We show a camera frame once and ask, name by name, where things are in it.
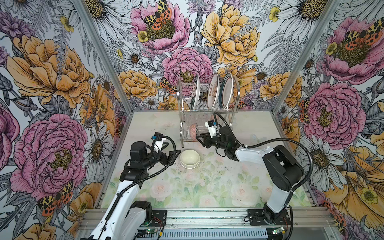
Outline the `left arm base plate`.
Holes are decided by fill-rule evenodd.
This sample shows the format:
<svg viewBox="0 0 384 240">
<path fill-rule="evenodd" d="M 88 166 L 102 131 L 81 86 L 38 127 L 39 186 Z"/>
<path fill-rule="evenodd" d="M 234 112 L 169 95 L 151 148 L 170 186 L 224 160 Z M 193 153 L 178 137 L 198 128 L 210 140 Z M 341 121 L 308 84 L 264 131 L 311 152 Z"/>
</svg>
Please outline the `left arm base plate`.
<svg viewBox="0 0 384 240">
<path fill-rule="evenodd" d="M 167 223 L 167 210 L 145 211 L 145 221 L 140 227 L 164 227 Z"/>
</svg>

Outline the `orange bowl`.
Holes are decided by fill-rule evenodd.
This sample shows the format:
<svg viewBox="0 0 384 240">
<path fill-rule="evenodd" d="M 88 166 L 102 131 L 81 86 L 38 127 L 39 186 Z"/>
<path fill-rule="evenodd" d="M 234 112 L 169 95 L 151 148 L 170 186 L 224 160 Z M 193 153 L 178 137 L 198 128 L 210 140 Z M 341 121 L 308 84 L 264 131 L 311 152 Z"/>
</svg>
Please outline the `orange bowl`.
<svg viewBox="0 0 384 240">
<path fill-rule="evenodd" d="M 191 169 L 196 168 L 199 164 L 200 164 L 200 163 L 195 163 L 195 164 L 185 164 L 185 163 L 181 162 L 182 167 L 184 167 L 185 169 L 188 169 L 188 170 L 191 170 Z"/>
</svg>

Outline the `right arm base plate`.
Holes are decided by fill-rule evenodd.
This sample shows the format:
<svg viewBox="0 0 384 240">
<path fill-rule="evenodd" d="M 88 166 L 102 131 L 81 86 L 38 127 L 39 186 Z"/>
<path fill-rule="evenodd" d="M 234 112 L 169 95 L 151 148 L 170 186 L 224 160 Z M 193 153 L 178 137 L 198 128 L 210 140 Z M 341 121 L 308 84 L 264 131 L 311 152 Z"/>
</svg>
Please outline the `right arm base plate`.
<svg viewBox="0 0 384 240">
<path fill-rule="evenodd" d="M 291 223 L 291 217 L 287 209 L 280 213 L 264 209 L 248 209 L 244 221 L 251 226 L 288 226 Z"/>
</svg>

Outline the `cream white bowl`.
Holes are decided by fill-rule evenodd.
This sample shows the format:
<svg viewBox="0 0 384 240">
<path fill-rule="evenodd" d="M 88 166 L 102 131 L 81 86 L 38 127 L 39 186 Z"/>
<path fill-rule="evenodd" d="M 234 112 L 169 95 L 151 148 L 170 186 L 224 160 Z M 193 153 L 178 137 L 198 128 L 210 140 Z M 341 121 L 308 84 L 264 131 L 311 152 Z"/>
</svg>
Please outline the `cream white bowl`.
<svg viewBox="0 0 384 240">
<path fill-rule="evenodd" d="M 180 154 L 180 162 L 185 164 L 200 163 L 200 155 L 194 150 L 185 150 Z"/>
</svg>

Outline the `pink patterned bowl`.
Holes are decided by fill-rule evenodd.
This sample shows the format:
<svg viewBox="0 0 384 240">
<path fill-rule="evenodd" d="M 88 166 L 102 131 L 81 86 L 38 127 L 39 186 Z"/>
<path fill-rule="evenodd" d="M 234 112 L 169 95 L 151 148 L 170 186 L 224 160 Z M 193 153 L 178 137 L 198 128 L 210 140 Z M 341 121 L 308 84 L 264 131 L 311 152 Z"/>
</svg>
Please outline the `pink patterned bowl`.
<svg viewBox="0 0 384 240">
<path fill-rule="evenodd" d="M 196 136 L 199 134 L 199 129 L 197 123 L 190 125 L 189 127 L 189 135 L 193 141 L 196 140 Z"/>
</svg>

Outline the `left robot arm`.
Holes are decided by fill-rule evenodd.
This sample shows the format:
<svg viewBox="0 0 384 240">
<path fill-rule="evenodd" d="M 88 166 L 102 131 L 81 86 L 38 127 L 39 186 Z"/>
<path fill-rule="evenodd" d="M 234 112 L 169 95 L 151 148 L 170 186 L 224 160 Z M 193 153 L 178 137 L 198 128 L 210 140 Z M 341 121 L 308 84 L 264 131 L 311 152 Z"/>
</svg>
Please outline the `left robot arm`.
<svg viewBox="0 0 384 240">
<path fill-rule="evenodd" d="M 151 203 L 135 198 L 145 181 L 167 170 L 181 153 L 168 136 L 153 136 L 152 140 L 150 146 L 143 141 L 131 145 L 117 193 L 87 240 L 134 240 L 139 228 L 151 222 Z"/>
</svg>

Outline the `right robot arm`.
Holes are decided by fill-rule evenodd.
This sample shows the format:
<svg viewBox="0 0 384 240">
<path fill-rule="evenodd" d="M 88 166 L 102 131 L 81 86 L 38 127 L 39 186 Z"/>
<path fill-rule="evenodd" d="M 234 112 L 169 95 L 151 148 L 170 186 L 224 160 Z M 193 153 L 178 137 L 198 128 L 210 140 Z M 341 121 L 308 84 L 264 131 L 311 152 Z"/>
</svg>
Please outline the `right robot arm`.
<svg viewBox="0 0 384 240">
<path fill-rule="evenodd" d="M 304 169 L 290 153 L 290 151 L 278 145 L 274 148 L 267 147 L 259 149 L 260 146 L 272 142 L 290 142 L 301 148 L 305 148 L 299 142 L 291 139 L 271 139 L 255 146 L 241 144 L 235 137 L 233 131 L 228 127 L 217 130 L 209 130 L 196 136 L 196 140 L 205 148 L 215 147 L 225 153 L 225 157 L 236 162 L 249 162 L 263 164 L 273 183 L 272 193 L 263 207 L 261 215 L 255 219 L 265 222 L 267 225 L 275 225 L 284 215 L 296 188 L 303 183 Z"/>
</svg>

